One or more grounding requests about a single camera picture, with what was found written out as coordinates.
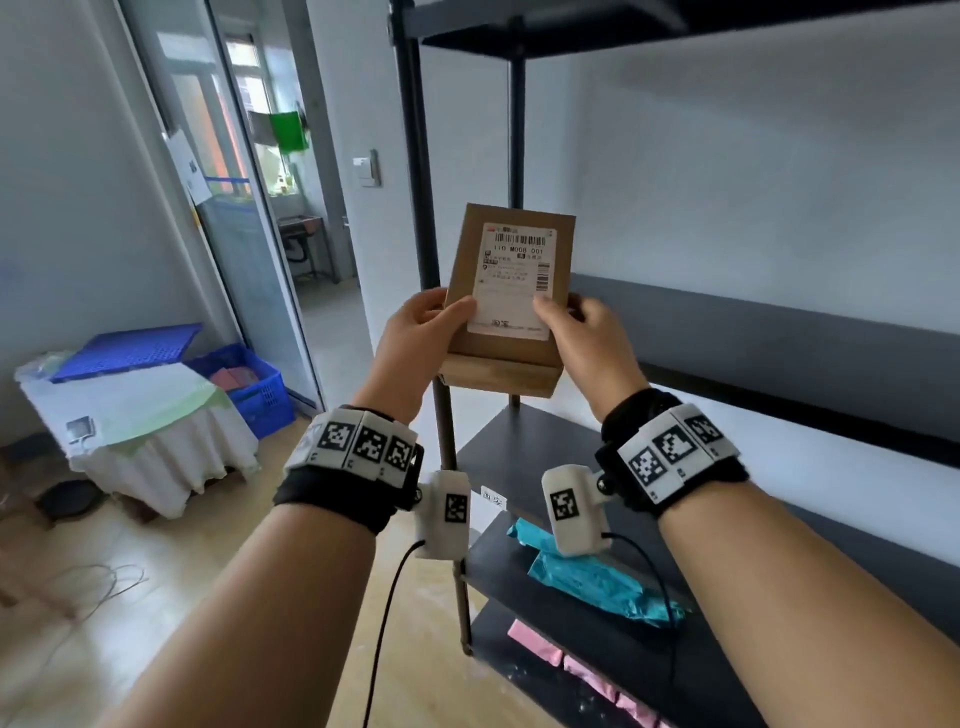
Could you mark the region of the blue plastic crate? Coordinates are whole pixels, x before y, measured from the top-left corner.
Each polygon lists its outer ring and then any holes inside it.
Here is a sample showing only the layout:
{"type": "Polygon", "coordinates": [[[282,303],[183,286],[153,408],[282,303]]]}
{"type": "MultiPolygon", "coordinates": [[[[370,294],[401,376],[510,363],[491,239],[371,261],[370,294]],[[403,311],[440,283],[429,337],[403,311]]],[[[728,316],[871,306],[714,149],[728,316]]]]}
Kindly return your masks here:
{"type": "Polygon", "coordinates": [[[243,344],[222,346],[185,361],[185,366],[207,380],[222,367],[246,366],[254,370],[260,378],[258,384],[225,394],[258,439],[282,430],[296,418],[281,372],[243,344]]]}

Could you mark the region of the person's left hand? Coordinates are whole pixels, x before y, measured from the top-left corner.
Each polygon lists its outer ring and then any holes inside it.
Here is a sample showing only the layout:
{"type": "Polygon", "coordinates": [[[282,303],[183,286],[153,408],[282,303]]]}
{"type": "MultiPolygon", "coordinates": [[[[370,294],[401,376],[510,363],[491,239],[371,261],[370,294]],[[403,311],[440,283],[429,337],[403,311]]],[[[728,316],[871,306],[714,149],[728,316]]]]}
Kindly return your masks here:
{"type": "Polygon", "coordinates": [[[352,406],[376,411],[404,425],[414,421],[454,337],[429,331],[429,311],[446,307],[447,294],[443,287],[421,291],[390,317],[352,406]]]}

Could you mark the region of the brown cardboard box white label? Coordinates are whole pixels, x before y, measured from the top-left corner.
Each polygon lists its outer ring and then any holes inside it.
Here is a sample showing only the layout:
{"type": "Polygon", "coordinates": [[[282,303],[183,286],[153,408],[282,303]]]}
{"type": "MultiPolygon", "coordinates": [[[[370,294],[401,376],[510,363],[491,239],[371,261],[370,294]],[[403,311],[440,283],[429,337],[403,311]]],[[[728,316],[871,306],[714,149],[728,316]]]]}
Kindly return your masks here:
{"type": "Polygon", "coordinates": [[[474,317],[454,335],[439,375],[450,387],[549,399],[564,370],[533,302],[568,301],[576,217],[468,203],[445,306],[474,317]]]}

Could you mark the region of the teal plastic mailer package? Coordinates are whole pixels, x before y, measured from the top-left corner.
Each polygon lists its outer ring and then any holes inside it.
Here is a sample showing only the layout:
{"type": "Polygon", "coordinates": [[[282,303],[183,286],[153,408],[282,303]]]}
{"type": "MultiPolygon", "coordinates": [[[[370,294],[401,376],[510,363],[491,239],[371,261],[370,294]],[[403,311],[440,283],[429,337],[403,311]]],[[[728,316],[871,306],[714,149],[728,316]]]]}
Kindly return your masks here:
{"type": "Polygon", "coordinates": [[[509,527],[507,536],[536,551],[527,575],[539,584],[636,623],[670,626],[664,598],[654,588],[595,556],[563,556],[551,534],[523,518],[509,527]]]}

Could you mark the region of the person's left forearm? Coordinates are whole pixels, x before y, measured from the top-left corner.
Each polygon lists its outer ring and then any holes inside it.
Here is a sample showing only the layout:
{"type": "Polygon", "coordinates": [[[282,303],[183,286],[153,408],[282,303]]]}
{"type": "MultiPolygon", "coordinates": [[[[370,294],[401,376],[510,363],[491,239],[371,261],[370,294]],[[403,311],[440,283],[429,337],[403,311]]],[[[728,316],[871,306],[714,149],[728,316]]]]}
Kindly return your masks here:
{"type": "Polygon", "coordinates": [[[325,728],[376,553],[344,516],[273,507],[98,728],[325,728]]]}

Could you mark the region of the black metal shelf rack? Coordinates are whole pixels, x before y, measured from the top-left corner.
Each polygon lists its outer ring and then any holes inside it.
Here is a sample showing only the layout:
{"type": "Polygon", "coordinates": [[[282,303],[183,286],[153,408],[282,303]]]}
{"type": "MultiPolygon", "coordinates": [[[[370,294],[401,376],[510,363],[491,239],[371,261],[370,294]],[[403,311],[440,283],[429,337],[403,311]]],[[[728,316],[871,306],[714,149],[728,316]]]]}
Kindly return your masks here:
{"type": "Polygon", "coordinates": [[[568,288],[752,479],[960,645],[960,0],[389,0],[419,271],[422,48],[564,123],[568,288]]]}

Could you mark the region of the pink plastic packet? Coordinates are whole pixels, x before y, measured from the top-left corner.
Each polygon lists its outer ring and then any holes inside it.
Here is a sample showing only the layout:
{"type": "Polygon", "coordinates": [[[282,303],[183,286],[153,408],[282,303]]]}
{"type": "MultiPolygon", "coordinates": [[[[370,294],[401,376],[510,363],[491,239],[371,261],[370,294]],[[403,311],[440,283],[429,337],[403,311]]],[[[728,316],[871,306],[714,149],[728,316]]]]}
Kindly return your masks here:
{"type": "Polygon", "coordinates": [[[626,693],[618,693],[615,706],[628,714],[641,728],[674,728],[656,710],[626,693]]]}
{"type": "Polygon", "coordinates": [[[508,630],[508,636],[524,650],[529,651],[551,667],[558,668],[563,665],[564,651],[520,619],[513,620],[508,630]]]}
{"type": "Polygon", "coordinates": [[[619,692],[617,688],[570,654],[563,656],[562,667],[566,673],[582,681],[584,685],[593,689],[602,698],[613,704],[618,702],[619,692]]]}

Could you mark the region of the left wristband with marker tags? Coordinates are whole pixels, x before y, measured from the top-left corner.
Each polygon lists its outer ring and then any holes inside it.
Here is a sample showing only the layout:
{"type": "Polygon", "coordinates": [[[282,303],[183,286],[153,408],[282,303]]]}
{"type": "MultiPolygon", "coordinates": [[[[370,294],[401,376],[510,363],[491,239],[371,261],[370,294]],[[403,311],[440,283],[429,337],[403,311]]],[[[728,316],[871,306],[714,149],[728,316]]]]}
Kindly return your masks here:
{"type": "Polygon", "coordinates": [[[424,455],[407,425],[376,410],[339,407],[308,425],[272,504],[316,507],[377,536],[392,516],[419,502],[424,455]]]}

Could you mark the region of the person's right forearm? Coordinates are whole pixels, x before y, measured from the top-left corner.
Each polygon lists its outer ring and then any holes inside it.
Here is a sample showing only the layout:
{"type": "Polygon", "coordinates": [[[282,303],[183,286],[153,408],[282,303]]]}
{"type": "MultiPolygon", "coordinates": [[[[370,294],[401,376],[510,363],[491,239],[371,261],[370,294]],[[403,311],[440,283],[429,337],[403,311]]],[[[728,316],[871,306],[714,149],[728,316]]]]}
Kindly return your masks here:
{"type": "Polygon", "coordinates": [[[658,527],[769,728],[960,728],[960,646],[754,483],[658,527]]]}

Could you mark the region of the person's right hand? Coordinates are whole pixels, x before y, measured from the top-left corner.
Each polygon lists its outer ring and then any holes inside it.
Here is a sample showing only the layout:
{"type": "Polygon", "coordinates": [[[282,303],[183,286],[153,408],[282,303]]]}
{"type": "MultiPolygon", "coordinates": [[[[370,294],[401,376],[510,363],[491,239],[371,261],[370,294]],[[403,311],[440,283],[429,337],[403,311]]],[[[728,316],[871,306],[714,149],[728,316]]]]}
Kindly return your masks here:
{"type": "Polygon", "coordinates": [[[616,314],[595,297],[570,294],[570,333],[555,339],[561,362],[594,418],[603,423],[650,384],[616,314]]]}

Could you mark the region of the blue plastic grid board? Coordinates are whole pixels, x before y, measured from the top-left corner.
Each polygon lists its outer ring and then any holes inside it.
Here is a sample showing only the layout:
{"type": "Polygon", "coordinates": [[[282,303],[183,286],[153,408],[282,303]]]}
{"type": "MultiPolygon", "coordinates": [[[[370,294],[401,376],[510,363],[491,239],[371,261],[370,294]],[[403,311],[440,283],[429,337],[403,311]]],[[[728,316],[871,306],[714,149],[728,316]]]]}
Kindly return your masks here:
{"type": "Polygon", "coordinates": [[[179,363],[200,322],[103,333],[70,355],[50,377],[68,383],[179,363]]]}

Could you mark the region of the right wristband with marker tags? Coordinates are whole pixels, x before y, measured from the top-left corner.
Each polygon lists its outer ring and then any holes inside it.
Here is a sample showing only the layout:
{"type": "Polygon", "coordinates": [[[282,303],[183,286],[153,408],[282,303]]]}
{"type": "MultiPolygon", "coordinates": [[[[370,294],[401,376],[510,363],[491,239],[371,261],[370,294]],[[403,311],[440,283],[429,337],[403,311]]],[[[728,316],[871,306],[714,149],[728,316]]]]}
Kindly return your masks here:
{"type": "Polygon", "coordinates": [[[712,482],[750,480],[740,451],[693,403],[649,387],[606,416],[595,459],[626,507],[662,516],[712,482]]]}

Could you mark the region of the dark metal frame desk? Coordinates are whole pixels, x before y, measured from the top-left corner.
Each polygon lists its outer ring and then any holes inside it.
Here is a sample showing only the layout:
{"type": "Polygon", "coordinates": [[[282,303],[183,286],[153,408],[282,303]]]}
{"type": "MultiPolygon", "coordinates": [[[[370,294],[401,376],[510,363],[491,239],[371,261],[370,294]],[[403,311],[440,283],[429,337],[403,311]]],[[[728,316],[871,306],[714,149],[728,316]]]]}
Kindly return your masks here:
{"type": "Polygon", "coordinates": [[[301,266],[299,275],[322,279],[337,285],[342,278],[334,248],[322,217],[292,215],[281,217],[278,231],[287,263],[301,266]]]}

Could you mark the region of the glass sliding door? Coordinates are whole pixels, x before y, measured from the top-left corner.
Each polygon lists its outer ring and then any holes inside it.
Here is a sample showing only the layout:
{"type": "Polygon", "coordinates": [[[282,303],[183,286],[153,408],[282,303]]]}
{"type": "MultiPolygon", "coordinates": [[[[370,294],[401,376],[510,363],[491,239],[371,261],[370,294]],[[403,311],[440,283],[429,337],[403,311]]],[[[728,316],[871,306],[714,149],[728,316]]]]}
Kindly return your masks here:
{"type": "Polygon", "coordinates": [[[211,0],[118,0],[164,137],[184,130],[212,197],[194,215],[246,346],[294,406],[323,410],[268,185],[211,0]]]}

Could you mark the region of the wristband with marker tags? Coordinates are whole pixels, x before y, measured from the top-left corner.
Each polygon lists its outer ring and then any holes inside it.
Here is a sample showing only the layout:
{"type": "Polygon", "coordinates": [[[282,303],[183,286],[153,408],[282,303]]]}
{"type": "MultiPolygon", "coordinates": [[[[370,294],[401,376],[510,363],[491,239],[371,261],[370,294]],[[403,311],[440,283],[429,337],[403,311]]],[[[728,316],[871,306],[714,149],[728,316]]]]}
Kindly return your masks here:
{"type": "Polygon", "coordinates": [[[407,425],[376,410],[339,407],[308,425],[272,504],[316,507],[377,536],[392,516],[419,502],[424,455],[407,425]]]}
{"type": "Polygon", "coordinates": [[[740,451],[693,403],[649,387],[606,416],[595,459],[626,507],[662,516],[712,482],[750,480],[740,451]]]}

